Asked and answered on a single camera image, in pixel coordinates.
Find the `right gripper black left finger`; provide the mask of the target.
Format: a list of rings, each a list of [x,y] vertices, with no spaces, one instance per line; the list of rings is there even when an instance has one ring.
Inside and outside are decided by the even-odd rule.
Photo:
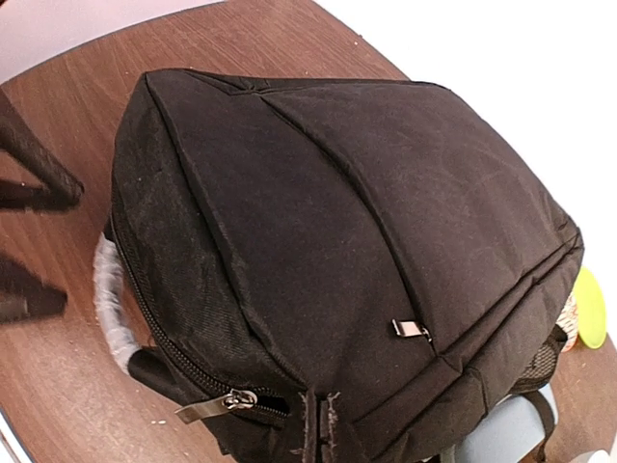
[[[322,461],[321,401],[314,390],[300,394],[301,413],[295,424],[293,462],[318,463]]]

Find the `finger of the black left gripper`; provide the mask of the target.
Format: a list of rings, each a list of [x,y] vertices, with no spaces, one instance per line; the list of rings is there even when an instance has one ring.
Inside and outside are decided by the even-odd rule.
[[[64,312],[67,294],[37,278],[1,280],[1,322],[14,323],[48,318]]]
[[[1,151],[37,177],[41,186],[1,180],[1,208],[64,212],[76,208],[83,183],[46,148],[1,92]]]

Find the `black student backpack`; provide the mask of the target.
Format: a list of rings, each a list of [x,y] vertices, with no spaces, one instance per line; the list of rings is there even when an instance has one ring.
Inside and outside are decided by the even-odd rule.
[[[551,379],[577,224],[428,82],[142,74],[95,306],[117,364],[238,462],[340,392],[351,462],[421,462]]]

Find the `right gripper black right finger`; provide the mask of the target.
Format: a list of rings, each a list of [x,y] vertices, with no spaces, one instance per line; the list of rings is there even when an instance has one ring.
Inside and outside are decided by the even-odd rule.
[[[321,400],[321,458],[323,462],[351,462],[352,451],[347,424],[338,416],[340,392]]]

